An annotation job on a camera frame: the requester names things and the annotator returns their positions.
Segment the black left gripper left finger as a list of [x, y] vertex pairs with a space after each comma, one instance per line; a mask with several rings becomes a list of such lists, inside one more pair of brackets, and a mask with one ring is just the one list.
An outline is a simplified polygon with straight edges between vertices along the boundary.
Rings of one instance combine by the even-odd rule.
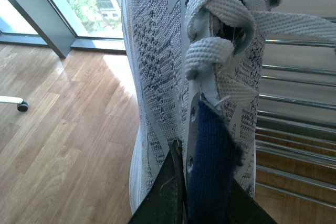
[[183, 223], [185, 200], [182, 143], [174, 140], [151, 190], [129, 223]]

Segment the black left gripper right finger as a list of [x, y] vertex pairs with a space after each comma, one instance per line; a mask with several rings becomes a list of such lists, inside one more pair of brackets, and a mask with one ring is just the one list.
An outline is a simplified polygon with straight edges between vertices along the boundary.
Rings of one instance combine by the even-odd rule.
[[277, 222], [252, 199], [234, 179], [228, 205], [226, 208], [227, 223], [232, 224], [277, 224]]

